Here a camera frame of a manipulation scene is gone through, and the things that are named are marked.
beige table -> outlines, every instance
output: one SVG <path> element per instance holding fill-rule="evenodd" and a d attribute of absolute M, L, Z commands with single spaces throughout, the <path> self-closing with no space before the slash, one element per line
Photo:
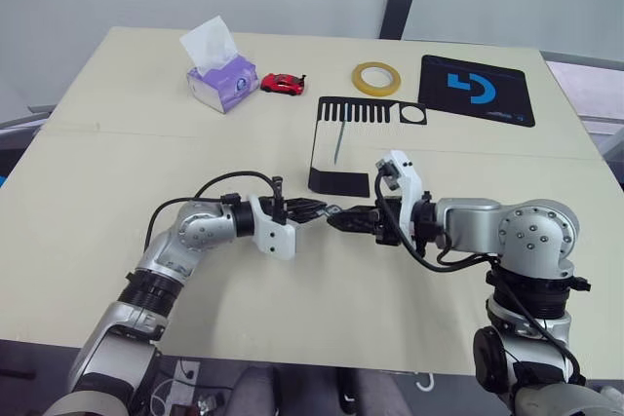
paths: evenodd
<path fill-rule="evenodd" d="M 318 97 L 364 96 L 351 70 L 382 60 L 403 77 L 393 97 L 415 100 L 420 58 L 434 54 L 522 69 L 537 124 L 429 111 L 429 124 L 413 141 L 403 138 L 401 149 L 436 198 L 552 198 L 576 212 L 581 236 L 571 258 L 593 289 L 568 302 L 572 349 L 589 377 L 624 377 L 624 197 L 537 51 L 237 34 L 260 76 L 305 73 L 306 91 L 256 93 L 222 116 L 186 88 L 182 33 L 112 29 L 0 189 L 0 338 L 81 346 L 135 268 L 151 211 L 215 175 L 262 170 L 285 178 L 288 197 L 312 196 L 306 181 Z M 357 164 L 372 167 L 383 151 L 361 148 Z M 233 180 L 214 193 L 232 190 L 266 191 Z M 163 213 L 156 229 L 174 216 Z M 180 295 L 162 349 L 470 374 L 472 336 L 488 323 L 485 272 L 432 274 L 399 248 L 317 221 L 299 232 L 290 263 L 246 240 L 211 252 Z"/>

red toy car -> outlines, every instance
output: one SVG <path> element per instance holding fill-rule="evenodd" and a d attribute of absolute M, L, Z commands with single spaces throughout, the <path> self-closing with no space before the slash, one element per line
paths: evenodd
<path fill-rule="evenodd" d="M 304 80 L 305 75 L 301 75 L 301 78 L 297 78 L 283 73 L 269 73 L 262 79 L 260 89 L 265 92 L 284 93 L 292 96 L 301 95 L 303 93 L 303 87 L 305 86 Z"/>

